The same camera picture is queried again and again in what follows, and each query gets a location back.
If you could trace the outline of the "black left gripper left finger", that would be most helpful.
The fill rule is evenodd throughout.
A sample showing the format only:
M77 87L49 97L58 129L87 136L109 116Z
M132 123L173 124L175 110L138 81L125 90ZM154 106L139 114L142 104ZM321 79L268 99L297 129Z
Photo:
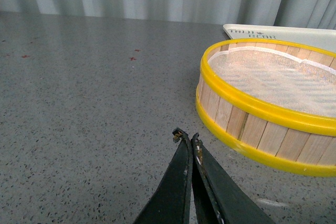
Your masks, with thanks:
M135 223L189 223L193 151L188 134L176 128L173 141L177 150L153 196Z

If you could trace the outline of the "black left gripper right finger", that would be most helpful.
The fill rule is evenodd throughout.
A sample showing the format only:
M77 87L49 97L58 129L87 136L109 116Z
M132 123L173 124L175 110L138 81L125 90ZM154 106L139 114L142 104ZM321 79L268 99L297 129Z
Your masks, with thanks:
M192 189L198 223L274 223L232 180L196 133Z

